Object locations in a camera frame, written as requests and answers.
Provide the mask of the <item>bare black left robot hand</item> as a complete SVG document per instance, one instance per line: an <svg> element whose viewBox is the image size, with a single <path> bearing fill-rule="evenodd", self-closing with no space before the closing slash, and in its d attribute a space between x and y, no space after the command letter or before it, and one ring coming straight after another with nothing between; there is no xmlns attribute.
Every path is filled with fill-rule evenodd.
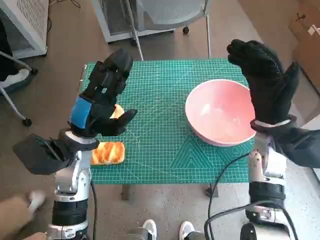
<svg viewBox="0 0 320 240"><path fill-rule="evenodd" d="M111 118L116 110L117 96L125 87L133 66L133 58L124 49L112 53L105 61L97 61L88 78L86 89L72 108L69 125L79 137L118 136L136 116L137 109L129 109L120 117Z"/></svg>

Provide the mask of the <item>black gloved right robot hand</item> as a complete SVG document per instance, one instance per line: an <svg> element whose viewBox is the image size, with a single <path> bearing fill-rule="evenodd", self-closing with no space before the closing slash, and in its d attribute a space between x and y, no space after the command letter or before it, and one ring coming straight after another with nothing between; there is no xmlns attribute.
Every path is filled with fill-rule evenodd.
<svg viewBox="0 0 320 240"><path fill-rule="evenodd" d="M248 82L255 120L268 125L288 121L300 66L292 62L284 69L278 55L256 40L234 39L226 49L228 61L241 68Z"/></svg>

